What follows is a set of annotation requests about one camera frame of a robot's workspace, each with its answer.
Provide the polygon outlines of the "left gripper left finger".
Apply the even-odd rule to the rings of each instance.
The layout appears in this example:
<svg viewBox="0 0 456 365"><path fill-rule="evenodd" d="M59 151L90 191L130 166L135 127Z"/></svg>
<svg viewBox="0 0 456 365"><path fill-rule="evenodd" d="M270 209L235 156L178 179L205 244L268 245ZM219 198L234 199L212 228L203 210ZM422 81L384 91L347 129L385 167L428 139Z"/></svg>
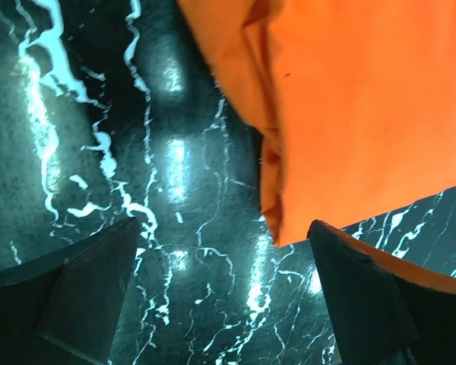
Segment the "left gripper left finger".
<svg viewBox="0 0 456 365"><path fill-rule="evenodd" d="M0 271L0 364L105 364L128 288L134 217Z"/></svg>

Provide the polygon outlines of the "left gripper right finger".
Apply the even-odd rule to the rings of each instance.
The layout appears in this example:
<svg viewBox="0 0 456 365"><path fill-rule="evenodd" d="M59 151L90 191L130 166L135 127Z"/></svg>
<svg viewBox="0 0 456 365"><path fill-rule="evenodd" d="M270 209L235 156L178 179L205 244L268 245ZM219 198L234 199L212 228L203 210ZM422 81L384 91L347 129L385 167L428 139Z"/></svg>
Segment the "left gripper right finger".
<svg viewBox="0 0 456 365"><path fill-rule="evenodd" d="M344 364L456 364L456 278L324 221L308 239Z"/></svg>

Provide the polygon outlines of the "orange t shirt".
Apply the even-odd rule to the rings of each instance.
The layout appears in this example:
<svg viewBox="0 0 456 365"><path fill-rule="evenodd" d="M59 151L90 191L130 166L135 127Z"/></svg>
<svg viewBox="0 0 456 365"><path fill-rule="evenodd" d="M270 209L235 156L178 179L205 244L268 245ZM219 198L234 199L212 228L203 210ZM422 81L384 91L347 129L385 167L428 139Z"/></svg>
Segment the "orange t shirt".
<svg viewBox="0 0 456 365"><path fill-rule="evenodd" d="M274 245L456 186L456 1L181 1L263 137Z"/></svg>

